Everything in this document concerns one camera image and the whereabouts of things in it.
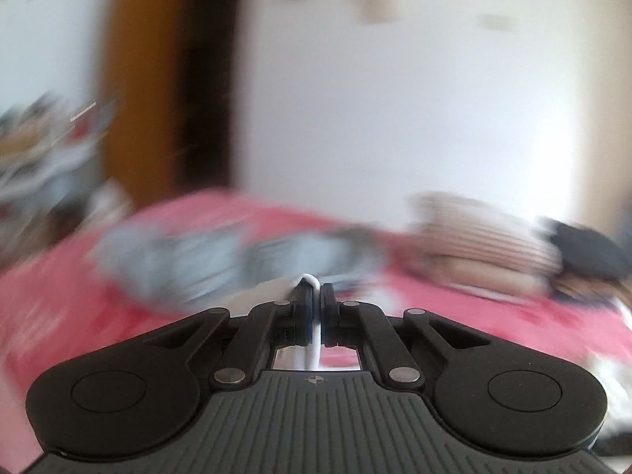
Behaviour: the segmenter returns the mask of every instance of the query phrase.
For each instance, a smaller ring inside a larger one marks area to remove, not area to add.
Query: metal rivet
[[[213,377],[215,378],[215,381],[219,381],[220,383],[231,384],[243,381],[246,377],[246,373],[241,369],[226,367],[225,369],[215,371],[215,375]]]
[[[389,377],[398,383],[413,383],[419,379],[419,371],[412,367],[396,367],[389,372]]]

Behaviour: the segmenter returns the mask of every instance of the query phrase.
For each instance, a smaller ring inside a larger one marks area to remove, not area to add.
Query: red bedspread
[[[134,220],[171,232],[243,222],[249,240],[340,223],[313,214],[270,207],[251,198],[207,191],[145,210]],[[390,246],[400,237],[381,235]],[[0,359],[2,370],[26,394],[32,381],[54,364],[149,331],[178,316],[155,315],[108,286],[94,269],[95,234],[76,235],[54,250],[0,277]],[[392,258],[379,275],[380,290],[396,297],[390,313],[424,308],[531,348],[580,361],[588,350],[632,357],[632,332],[609,310],[562,306],[549,300],[528,307],[496,303],[448,291],[407,275]],[[326,350],[325,366],[348,365],[352,354]],[[0,429],[4,437],[19,436]],[[34,458],[24,458],[25,466]]]

